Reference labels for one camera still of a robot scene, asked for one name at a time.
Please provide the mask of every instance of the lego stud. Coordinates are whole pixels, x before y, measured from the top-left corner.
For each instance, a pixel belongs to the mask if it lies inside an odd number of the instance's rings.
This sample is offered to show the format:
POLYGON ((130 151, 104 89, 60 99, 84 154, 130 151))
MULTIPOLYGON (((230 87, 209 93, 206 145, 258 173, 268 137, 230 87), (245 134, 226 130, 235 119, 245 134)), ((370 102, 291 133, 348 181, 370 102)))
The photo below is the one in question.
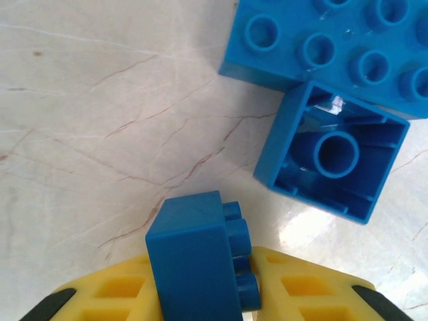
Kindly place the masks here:
POLYGON ((411 100, 428 101, 428 67, 422 67, 401 76, 400 89, 411 100))
POLYGON ((334 61, 336 47, 327 35, 320 32, 313 33, 300 45, 297 55, 305 68, 323 68, 334 61))
POLYGON ((389 59, 379 50, 370 50, 351 62, 350 75, 360 85, 377 85, 386 80, 391 71, 389 59))
POLYGON ((296 135, 291 153, 301 167, 339 179, 355 168, 360 149, 347 132, 304 132, 296 135))
POLYGON ((313 0, 313 2, 315 8, 317 8, 321 14, 325 14, 333 13, 346 7, 351 0, 313 0))
POLYGON ((237 256, 233 258, 233 267, 235 274, 245 274, 251 272, 248 256, 237 256))
POLYGON ((409 15, 409 0, 373 0, 366 8, 367 23, 374 30, 399 25, 409 15))
POLYGON ((244 219, 234 219, 226 222, 227 236, 232 256, 243 256, 251 254, 251 241, 247 222, 244 219))
POLYGON ((225 215, 226 221, 231 221, 233 219, 241 219, 241 207, 238 202, 230 202, 223 204, 223 213, 225 215))
POLYGON ((280 29, 276 20, 270 15, 256 15, 247 22, 244 39, 250 50, 264 54, 277 46, 280 40, 280 29))
POLYGON ((260 310, 261 299, 255 275, 241 274, 236 277, 236 284, 242 312, 260 310))
POLYGON ((416 24, 416 36, 418 41, 428 47, 428 16, 421 18, 416 24))

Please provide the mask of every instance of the rectangular hole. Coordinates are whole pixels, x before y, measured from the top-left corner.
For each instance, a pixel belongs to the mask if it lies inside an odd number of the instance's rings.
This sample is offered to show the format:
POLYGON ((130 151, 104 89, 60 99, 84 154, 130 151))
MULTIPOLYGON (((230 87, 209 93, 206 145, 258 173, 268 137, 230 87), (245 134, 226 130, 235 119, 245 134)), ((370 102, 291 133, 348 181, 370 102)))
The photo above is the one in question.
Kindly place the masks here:
POLYGON ((299 310, 305 321, 357 321, 347 307, 325 306, 300 308, 299 310))
POLYGON ((135 298, 144 278, 139 276, 121 276, 107 280, 96 292, 96 298, 135 298))
POLYGON ((332 290, 316 276, 284 276, 282 284, 291 296, 331 296, 332 290))
POLYGON ((123 309, 84 310, 81 321, 126 321, 130 311, 123 309))

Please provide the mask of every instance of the blue lego duplo brick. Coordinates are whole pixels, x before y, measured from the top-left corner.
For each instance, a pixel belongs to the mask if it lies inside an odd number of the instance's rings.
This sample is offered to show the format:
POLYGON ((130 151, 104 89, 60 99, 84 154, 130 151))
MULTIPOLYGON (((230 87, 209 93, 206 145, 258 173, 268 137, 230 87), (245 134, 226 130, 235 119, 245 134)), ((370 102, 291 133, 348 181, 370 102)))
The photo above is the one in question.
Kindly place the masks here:
POLYGON ((428 2, 241 0, 220 74, 283 92, 318 80, 428 118, 428 2))
POLYGON ((394 114, 311 81, 284 97, 254 177, 365 224, 408 129, 394 114))
POLYGON ((260 309, 238 202, 218 191, 167 199, 146 244, 165 321, 242 321, 260 309))

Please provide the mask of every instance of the blue 1x2 brick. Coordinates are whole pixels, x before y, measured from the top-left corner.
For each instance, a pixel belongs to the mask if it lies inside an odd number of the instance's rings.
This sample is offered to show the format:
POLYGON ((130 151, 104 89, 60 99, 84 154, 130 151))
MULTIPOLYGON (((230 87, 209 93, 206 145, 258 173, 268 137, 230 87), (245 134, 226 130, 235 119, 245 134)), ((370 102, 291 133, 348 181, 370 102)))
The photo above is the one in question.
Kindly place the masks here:
POLYGON ((311 81, 284 97, 254 177, 365 224, 408 129, 398 116, 311 81))
POLYGON ((260 309, 238 202, 218 191, 167 199, 146 244, 165 321, 242 321, 260 309))
POLYGON ((241 0, 220 74, 280 91, 318 80, 428 118, 428 1, 241 0))

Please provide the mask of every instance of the marble surface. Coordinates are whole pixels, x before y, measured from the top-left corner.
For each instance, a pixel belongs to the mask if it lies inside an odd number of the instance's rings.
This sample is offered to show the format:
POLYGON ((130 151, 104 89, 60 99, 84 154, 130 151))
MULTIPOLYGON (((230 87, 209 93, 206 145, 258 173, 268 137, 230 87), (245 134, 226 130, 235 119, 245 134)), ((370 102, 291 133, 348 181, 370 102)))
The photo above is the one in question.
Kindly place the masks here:
POLYGON ((282 95, 217 75, 233 0, 0 3, 0 319, 146 251, 165 198, 219 189, 254 245, 366 278, 428 320, 428 121, 360 226, 252 178, 282 95))

